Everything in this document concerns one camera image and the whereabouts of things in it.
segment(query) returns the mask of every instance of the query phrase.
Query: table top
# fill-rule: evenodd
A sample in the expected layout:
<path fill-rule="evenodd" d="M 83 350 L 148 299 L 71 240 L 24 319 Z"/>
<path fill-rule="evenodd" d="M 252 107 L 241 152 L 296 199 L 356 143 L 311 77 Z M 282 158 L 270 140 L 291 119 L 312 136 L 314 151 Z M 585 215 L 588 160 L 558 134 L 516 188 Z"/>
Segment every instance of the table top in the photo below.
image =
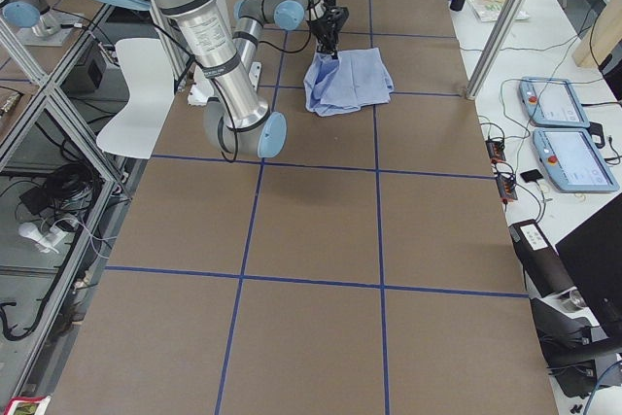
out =
<path fill-rule="evenodd" d="M 228 164 L 178 96 L 48 413 L 555 413 L 446 1 L 338 2 L 391 102 L 312 115 L 261 44 L 290 134 Z"/>
<path fill-rule="evenodd" d="M 481 121 L 489 120 L 500 125 L 506 136 L 525 134 L 520 126 L 503 115 L 500 98 L 501 85 L 507 81 L 503 85 L 506 114 L 522 124 L 527 123 L 528 116 L 523 104 L 519 101 L 517 92 L 518 82 L 512 81 L 524 76 L 549 78 L 554 75 L 556 78 L 571 80 L 582 103 L 615 102 L 610 89 L 601 79 L 600 72 L 596 69 L 579 68 L 574 64 L 571 56 L 579 40 L 576 39 L 576 33 L 557 0 L 526 0 L 522 10 L 527 12 L 530 18 L 514 22 L 503 45 L 504 48 L 513 49 L 500 52 L 492 71 L 475 99 Z M 480 55 L 479 51 L 470 50 L 483 49 L 494 24 L 481 22 L 468 3 L 461 12 L 452 12 L 451 16 L 462 48 L 466 72 L 470 75 Z M 622 147 L 620 143 L 622 142 L 622 109 L 619 105 L 585 108 L 585 112 L 590 121 L 597 121 L 604 125 L 605 136 L 613 137 L 614 147 Z M 484 135 L 488 134 L 487 126 L 482 127 Z M 499 136 L 495 129 L 491 133 L 493 136 Z M 522 146 L 521 149 L 519 140 L 506 142 L 505 154 L 511 166 L 517 172 L 538 168 L 544 173 L 537 159 L 531 137 L 526 139 Z M 603 155 L 614 156 L 609 148 L 603 150 Z M 611 167 L 611 172 L 618 181 L 622 181 L 622 167 Z M 534 184 L 522 183 L 522 185 L 534 196 L 540 198 L 540 193 Z M 548 181 L 548 178 L 540 182 L 540 185 L 547 201 L 544 217 L 538 224 L 553 245 L 619 194 L 619 192 L 561 193 Z M 525 190 L 518 190 L 517 194 L 518 201 L 509 203 L 505 213 L 509 225 L 526 219 L 534 219 L 537 214 L 538 208 L 535 200 L 526 194 Z M 559 311 L 565 311 L 555 297 L 546 298 L 544 301 Z M 571 313 L 569 316 L 586 317 L 592 323 L 596 323 L 589 310 Z M 553 379 L 551 384 L 560 413 L 565 412 L 575 403 L 582 403 L 579 398 L 566 398 Z M 590 414 L 614 413 L 620 403 L 622 403 L 622 388 L 599 391 Z"/>

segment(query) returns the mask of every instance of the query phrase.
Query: folded towel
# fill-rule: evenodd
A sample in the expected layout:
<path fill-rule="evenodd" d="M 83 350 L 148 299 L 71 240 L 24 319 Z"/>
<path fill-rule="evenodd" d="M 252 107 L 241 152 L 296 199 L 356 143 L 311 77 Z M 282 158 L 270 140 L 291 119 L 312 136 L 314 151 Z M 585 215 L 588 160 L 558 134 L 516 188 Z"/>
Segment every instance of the folded towel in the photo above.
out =
<path fill-rule="evenodd" d="M 337 59 L 315 53 L 304 77 L 306 107 L 321 117 L 347 114 L 389 102 L 393 81 L 378 48 L 339 52 Z"/>

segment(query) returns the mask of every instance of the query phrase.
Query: brown table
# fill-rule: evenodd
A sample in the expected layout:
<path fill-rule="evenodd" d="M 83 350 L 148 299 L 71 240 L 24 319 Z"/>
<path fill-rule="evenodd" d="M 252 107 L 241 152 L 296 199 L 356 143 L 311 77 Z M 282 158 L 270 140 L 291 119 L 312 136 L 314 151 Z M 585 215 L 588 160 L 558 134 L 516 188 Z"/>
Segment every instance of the brown table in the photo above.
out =
<path fill-rule="evenodd" d="M 180 95 L 48 413 L 557 413 L 446 1 L 339 3 L 391 102 L 316 117 L 261 45 L 287 145 L 228 164 Z"/>

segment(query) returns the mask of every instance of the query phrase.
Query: towel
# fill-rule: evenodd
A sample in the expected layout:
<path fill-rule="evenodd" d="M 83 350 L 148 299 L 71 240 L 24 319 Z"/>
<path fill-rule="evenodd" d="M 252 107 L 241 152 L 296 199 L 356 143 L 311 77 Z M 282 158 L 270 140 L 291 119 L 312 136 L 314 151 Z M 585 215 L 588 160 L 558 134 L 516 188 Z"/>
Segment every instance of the towel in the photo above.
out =
<path fill-rule="evenodd" d="M 334 59 L 315 53 L 304 77 L 306 107 L 321 117 L 347 114 L 389 102 L 394 90 L 378 48 L 343 51 Z"/>

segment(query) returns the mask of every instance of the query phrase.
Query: white plug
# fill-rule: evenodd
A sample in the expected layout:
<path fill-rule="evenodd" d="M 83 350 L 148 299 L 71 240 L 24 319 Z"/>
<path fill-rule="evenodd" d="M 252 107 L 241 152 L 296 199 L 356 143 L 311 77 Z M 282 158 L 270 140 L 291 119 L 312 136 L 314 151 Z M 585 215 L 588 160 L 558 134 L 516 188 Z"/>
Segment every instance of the white plug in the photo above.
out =
<path fill-rule="evenodd" d="M 39 231 L 39 228 L 37 228 L 37 226 L 33 223 L 20 224 L 17 233 L 19 233 L 19 236 L 29 238 L 35 242 L 36 247 L 41 253 L 59 253 L 59 251 L 54 247 L 54 244 L 46 238 L 43 233 Z"/>

